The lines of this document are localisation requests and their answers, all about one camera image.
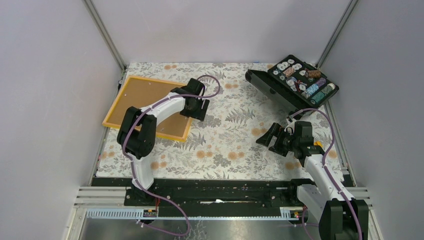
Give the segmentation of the blue yellow toy car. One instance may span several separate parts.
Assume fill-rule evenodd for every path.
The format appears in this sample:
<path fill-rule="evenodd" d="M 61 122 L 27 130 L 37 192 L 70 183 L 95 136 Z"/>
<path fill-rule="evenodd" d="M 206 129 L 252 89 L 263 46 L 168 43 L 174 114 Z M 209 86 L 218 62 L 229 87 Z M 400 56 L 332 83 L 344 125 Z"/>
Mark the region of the blue yellow toy car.
<path fill-rule="evenodd" d="M 323 145 L 322 145 L 322 143 L 321 143 L 320 141 L 315 141 L 315 142 L 313 143 L 313 146 L 314 146 L 316 149 L 323 150 Z"/>

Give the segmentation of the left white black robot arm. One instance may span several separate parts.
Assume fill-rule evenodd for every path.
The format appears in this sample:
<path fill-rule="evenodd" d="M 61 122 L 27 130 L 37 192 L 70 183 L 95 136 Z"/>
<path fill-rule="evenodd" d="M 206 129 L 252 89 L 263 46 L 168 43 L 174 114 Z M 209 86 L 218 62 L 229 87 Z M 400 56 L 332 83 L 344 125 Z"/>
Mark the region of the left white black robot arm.
<path fill-rule="evenodd" d="M 205 91 L 204 83 L 191 78 L 186 85 L 173 88 L 150 105 L 126 110 L 116 140 L 130 161 L 132 195 L 142 205 L 148 206 L 155 200 L 155 192 L 150 188 L 154 183 L 150 165 L 158 125 L 173 114 L 203 121 L 210 103 Z"/>

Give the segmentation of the floral patterned table mat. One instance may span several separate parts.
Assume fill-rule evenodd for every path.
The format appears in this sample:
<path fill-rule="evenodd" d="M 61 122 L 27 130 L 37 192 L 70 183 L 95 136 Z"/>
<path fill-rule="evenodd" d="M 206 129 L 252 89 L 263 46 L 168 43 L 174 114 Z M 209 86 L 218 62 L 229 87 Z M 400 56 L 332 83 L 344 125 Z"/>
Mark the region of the floral patterned table mat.
<path fill-rule="evenodd" d="M 201 77 L 210 100 L 204 121 L 193 120 L 186 141 L 157 138 L 147 172 L 155 178 L 275 180 L 309 178 L 292 153 L 281 156 L 256 143 L 286 111 L 245 79 L 269 63 L 138 63 L 128 76 L 186 83 Z"/>

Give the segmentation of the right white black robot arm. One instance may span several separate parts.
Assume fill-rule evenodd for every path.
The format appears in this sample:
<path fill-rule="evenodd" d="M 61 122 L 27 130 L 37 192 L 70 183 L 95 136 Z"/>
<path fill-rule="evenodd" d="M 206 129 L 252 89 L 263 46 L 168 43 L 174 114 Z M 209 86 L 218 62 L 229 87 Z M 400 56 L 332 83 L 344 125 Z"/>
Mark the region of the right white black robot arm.
<path fill-rule="evenodd" d="M 314 140 L 310 122 L 294 121 L 287 127 L 275 122 L 256 143 L 284 157 L 293 153 L 312 177 L 311 182 L 292 180 L 286 198 L 293 206 L 303 203 L 319 221 L 322 240 L 368 239 L 369 206 L 356 199 L 324 164 L 325 151 Z"/>

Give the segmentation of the black poker chip case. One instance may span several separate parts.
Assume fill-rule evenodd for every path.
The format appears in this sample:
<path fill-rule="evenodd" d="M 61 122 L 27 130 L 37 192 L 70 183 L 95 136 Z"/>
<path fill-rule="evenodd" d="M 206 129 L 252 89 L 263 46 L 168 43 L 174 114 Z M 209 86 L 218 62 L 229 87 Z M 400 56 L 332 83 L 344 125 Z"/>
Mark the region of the black poker chip case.
<path fill-rule="evenodd" d="M 326 84 L 317 89 L 314 83 L 320 78 L 306 78 L 307 70 L 318 69 L 290 54 L 266 71 L 248 69 L 245 79 L 291 115 L 306 108 L 319 109 L 339 90 L 322 72 L 320 78 L 325 78 Z M 335 89 L 320 103 L 312 104 L 311 98 L 330 83 Z"/>

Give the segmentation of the brown poker chip stack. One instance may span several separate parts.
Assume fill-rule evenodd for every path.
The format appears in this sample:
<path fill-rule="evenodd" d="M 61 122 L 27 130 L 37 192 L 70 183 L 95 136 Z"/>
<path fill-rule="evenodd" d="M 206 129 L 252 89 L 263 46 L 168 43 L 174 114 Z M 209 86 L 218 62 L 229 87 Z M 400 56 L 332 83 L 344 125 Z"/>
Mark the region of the brown poker chip stack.
<path fill-rule="evenodd" d="M 306 70 L 304 76 L 308 79 L 317 79 L 322 75 L 320 70 Z"/>

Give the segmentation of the purple poker chip stack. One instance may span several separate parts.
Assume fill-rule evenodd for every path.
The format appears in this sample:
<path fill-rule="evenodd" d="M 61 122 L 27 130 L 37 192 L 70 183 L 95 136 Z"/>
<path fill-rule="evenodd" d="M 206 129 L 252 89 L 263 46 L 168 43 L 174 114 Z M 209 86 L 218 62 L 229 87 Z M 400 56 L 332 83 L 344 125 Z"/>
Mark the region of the purple poker chip stack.
<path fill-rule="evenodd" d="M 327 83 L 327 80 L 326 80 L 325 78 L 321 77 L 319 80 L 317 80 L 317 81 L 314 83 L 314 86 L 316 86 L 316 87 L 317 87 L 317 89 L 319 89 L 319 88 L 321 88 L 322 86 L 324 86 L 326 83 Z"/>

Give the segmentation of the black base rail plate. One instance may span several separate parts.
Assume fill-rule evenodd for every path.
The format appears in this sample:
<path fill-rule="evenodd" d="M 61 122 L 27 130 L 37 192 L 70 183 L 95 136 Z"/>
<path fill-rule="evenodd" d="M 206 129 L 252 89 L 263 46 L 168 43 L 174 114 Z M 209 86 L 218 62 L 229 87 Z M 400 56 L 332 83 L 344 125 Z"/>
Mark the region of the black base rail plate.
<path fill-rule="evenodd" d="M 131 184 L 125 206 L 153 207 L 159 217 L 281 217 L 281 210 L 303 208 L 297 187 L 313 184 L 308 178 L 289 181 L 155 179 L 149 191 L 157 200 Z"/>

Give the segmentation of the teal poker chip stack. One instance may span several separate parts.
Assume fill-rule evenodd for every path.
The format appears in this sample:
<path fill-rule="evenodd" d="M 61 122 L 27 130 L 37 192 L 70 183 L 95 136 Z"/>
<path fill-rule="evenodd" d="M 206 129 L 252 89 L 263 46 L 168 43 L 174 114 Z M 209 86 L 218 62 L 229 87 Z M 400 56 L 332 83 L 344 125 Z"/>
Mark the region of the teal poker chip stack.
<path fill-rule="evenodd" d="M 336 88 L 336 85 L 334 83 L 327 84 L 320 92 L 318 92 L 311 98 L 310 102 L 314 105 L 320 103 L 335 88 Z"/>

